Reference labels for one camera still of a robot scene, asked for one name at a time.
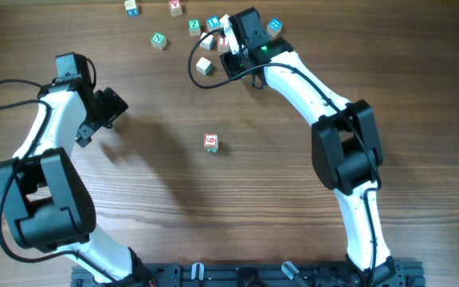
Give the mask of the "white blue-sided wooden block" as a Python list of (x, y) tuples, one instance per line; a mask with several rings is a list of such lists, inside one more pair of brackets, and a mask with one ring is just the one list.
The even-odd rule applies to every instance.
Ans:
[(200, 37), (199, 46), (203, 49), (212, 50), (214, 45), (214, 35), (203, 32)]

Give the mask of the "red V wooden block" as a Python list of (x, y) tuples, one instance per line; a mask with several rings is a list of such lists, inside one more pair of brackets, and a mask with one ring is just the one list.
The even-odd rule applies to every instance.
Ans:
[(179, 16), (182, 14), (182, 4), (180, 0), (169, 0), (168, 6), (173, 17)]

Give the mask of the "green Z wooden block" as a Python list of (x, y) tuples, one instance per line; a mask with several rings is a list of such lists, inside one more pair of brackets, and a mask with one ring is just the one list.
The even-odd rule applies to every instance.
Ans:
[(198, 36), (201, 32), (201, 24), (198, 19), (190, 19), (188, 21), (188, 30), (190, 36)]

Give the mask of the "green N wooden block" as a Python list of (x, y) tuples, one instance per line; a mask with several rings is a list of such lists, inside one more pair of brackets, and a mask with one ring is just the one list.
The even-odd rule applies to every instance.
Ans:
[(166, 36), (159, 32), (154, 32), (153, 36), (151, 37), (151, 45), (156, 49), (163, 50), (166, 44)]

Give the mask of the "red 6 wooden block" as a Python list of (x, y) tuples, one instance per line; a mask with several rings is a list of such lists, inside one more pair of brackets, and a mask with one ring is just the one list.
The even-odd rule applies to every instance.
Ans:
[(217, 148), (218, 149), (218, 136), (216, 134), (205, 134), (204, 135), (204, 148)]

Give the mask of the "blue L wooden block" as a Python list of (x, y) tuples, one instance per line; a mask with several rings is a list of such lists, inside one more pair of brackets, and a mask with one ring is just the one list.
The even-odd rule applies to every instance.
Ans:
[(220, 29), (222, 27), (218, 16), (213, 16), (206, 20), (207, 29), (209, 32)]

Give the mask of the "white green-sided wooden block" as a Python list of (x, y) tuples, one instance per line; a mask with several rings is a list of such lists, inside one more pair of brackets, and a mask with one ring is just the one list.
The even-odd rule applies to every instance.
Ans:
[(212, 62), (204, 57), (200, 57), (196, 63), (196, 69), (201, 74), (208, 76), (212, 70)]

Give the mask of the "plain top wooden block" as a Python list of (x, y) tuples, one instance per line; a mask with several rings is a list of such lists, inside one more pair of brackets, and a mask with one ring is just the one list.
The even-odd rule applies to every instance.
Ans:
[(220, 18), (221, 27), (225, 29), (226, 27), (230, 26), (230, 16), (225, 14), (223, 17)]

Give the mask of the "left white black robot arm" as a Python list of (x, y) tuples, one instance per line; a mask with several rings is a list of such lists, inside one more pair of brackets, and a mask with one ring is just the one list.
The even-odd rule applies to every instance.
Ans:
[(24, 144), (0, 162), (0, 246), (15, 261), (61, 256), (91, 275), (91, 286), (154, 286), (135, 252), (96, 223), (92, 198), (71, 161), (99, 128), (127, 104), (111, 89), (96, 89), (92, 61), (79, 53), (56, 57), (57, 77), (39, 88), (38, 112)]

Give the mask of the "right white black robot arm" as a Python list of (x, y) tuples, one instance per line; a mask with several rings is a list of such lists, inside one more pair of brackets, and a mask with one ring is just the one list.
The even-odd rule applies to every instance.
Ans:
[(221, 19), (229, 52), (221, 57), (230, 79), (248, 74), (279, 92), (312, 133), (312, 165), (333, 191), (347, 233), (347, 257), (366, 275), (390, 257), (380, 226), (376, 195), (383, 152), (371, 106), (333, 92), (282, 37), (271, 38), (255, 8)]

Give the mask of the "blue arrows wooden block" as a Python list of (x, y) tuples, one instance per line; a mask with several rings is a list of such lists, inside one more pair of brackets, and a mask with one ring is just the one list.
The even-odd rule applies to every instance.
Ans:
[(267, 25), (267, 31), (271, 37), (276, 37), (282, 30), (282, 22), (273, 18)]

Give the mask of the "red I wooden block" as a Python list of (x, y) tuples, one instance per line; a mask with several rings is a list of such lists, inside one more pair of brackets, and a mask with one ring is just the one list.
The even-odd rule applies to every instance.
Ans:
[(230, 44), (226, 37), (223, 37), (223, 36), (218, 37), (218, 51), (221, 53), (226, 53), (230, 51)]

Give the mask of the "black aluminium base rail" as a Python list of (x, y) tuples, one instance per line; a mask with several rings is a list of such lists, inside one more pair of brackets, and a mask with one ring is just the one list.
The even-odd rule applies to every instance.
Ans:
[[(158, 287), (188, 286), (366, 286), (368, 275), (351, 269), (345, 261), (257, 265), (147, 264)], [(374, 270), (375, 286), (425, 287), (420, 261), (391, 260)]]

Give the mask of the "blue X wooden block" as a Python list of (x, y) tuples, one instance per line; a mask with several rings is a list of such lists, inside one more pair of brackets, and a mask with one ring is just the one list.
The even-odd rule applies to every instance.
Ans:
[(135, 0), (125, 0), (124, 5), (125, 5), (125, 10), (127, 12), (127, 15), (130, 18), (139, 16), (139, 8)]

